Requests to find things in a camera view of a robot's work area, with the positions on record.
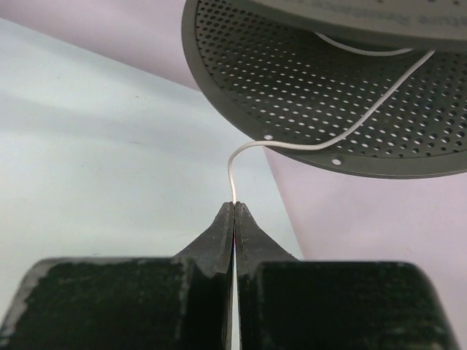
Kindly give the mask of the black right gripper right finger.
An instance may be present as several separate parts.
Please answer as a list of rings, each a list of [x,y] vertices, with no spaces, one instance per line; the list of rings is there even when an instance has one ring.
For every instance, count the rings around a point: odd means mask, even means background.
[[[235,206],[242,349],[456,349],[426,273],[408,262],[301,261]]]

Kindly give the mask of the black cable spool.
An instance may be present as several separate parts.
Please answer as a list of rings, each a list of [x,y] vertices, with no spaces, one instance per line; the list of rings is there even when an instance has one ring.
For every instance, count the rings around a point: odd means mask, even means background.
[[[182,45],[201,92],[255,140],[319,144],[294,160],[389,179],[466,170],[466,51],[369,57],[236,1],[187,1]]]

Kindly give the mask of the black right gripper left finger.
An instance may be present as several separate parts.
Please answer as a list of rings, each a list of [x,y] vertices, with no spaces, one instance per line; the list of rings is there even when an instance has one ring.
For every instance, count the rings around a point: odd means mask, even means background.
[[[229,349],[234,205],[173,257],[62,257],[23,277],[3,349]]]

